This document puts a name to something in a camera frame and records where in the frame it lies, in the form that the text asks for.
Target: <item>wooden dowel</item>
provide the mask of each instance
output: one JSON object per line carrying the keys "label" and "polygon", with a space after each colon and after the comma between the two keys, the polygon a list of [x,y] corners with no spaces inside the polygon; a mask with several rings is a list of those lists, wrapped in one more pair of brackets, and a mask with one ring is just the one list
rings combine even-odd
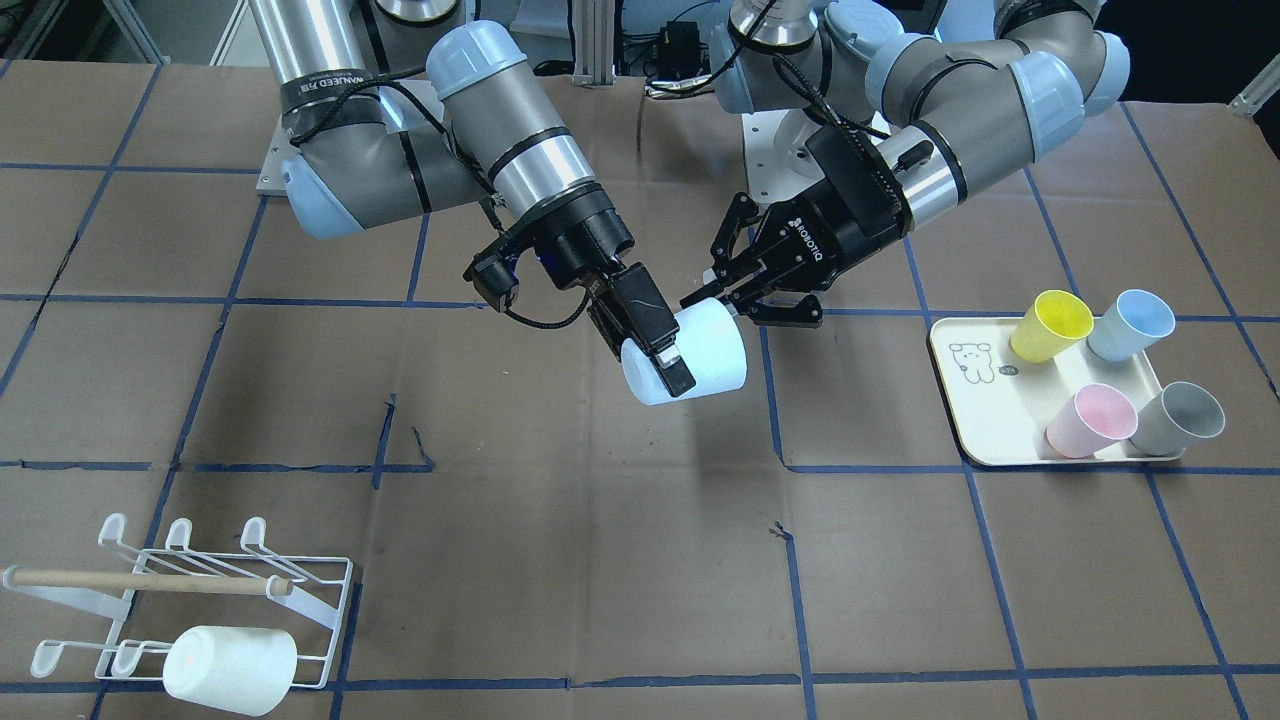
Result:
{"label": "wooden dowel", "polygon": [[95,588],[102,591],[198,592],[214,594],[284,596],[293,591],[285,578],[221,578],[218,575],[156,575],[151,573],[97,573],[91,570],[28,570],[13,571],[15,585],[54,588]]}

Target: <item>blue joint cap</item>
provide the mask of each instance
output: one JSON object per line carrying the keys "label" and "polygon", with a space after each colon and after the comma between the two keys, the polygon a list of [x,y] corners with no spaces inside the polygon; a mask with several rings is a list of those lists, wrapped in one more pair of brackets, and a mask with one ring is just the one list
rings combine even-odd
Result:
{"label": "blue joint cap", "polygon": [[831,37],[868,63],[886,42],[902,35],[902,20],[872,0],[836,0],[823,18]]}
{"label": "blue joint cap", "polygon": [[[721,23],[712,31],[712,40],[708,42],[710,53],[710,67],[718,68],[733,54],[733,38],[728,35],[728,28]],[[746,76],[742,68],[735,61],[732,67],[716,78],[716,100],[726,113],[745,115],[755,111],[755,102],[751,101],[751,88],[746,85]]]}
{"label": "blue joint cap", "polygon": [[1084,95],[1057,55],[1036,51],[1010,63],[1032,129],[1036,160],[1071,138],[1084,124]]}
{"label": "blue joint cap", "polygon": [[365,229],[311,169],[306,158],[288,158],[280,163],[280,170],[289,205],[307,233],[319,240],[333,240]]}
{"label": "blue joint cap", "polygon": [[1084,114],[1088,117],[1110,108],[1129,85],[1129,49],[1124,41],[1110,32],[1098,33],[1107,45],[1107,59],[1102,64],[1102,74],[1093,86],[1093,92],[1084,101]]}
{"label": "blue joint cap", "polygon": [[867,101],[870,102],[872,108],[876,108],[882,114],[884,113],[884,83],[888,82],[888,74],[893,72],[893,65],[902,56],[902,53],[906,53],[906,49],[916,40],[924,40],[925,37],[918,32],[904,32],[897,37],[886,40],[881,45],[881,49],[876,51],[870,65],[867,68],[867,83],[864,86]]}
{"label": "blue joint cap", "polygon": [[444,33],[431,47],[426,77],[444,100],[526,59],[507,28],[493,20],[476,20]]}

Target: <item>tray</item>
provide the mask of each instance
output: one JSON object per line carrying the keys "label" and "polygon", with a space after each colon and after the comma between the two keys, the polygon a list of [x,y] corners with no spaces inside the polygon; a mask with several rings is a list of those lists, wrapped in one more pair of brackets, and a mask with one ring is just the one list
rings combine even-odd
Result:
{"label": "tray", "polygon": [[1088,383],[1106,383],[1142,410],[1161,389],[1146,352],[1108,363],[1078,342],[1039,365],[1009,347],[1020,318],[946,318],[929,331],[929,351],[960,445],[982,465],[1082,465],[1176,460],[1147,455],[1128,441],[1082,459],[1062,457],[1044,428]]}

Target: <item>pink cup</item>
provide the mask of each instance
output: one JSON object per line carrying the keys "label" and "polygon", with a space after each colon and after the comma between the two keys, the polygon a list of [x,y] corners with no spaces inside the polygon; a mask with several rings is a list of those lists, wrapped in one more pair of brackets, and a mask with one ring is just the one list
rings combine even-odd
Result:
{"label": "pink cup", "polygon": [[1082,387],[1044,430],[1050,446],[1066,457],[1084,457],[1129,439],[1138,430],[1138,411],[1119,389],[1092,383]]}

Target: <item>cartoon bear print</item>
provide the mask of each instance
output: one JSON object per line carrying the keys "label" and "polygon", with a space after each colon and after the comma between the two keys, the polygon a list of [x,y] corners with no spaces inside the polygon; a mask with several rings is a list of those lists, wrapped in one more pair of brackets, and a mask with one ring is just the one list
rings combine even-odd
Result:
{"label": "cartoon bear print", "polygon": [[964,379],[972,384],[996,382],[996,370],[991,366],[989,342],[952,342],[951,357],[964,373]]}

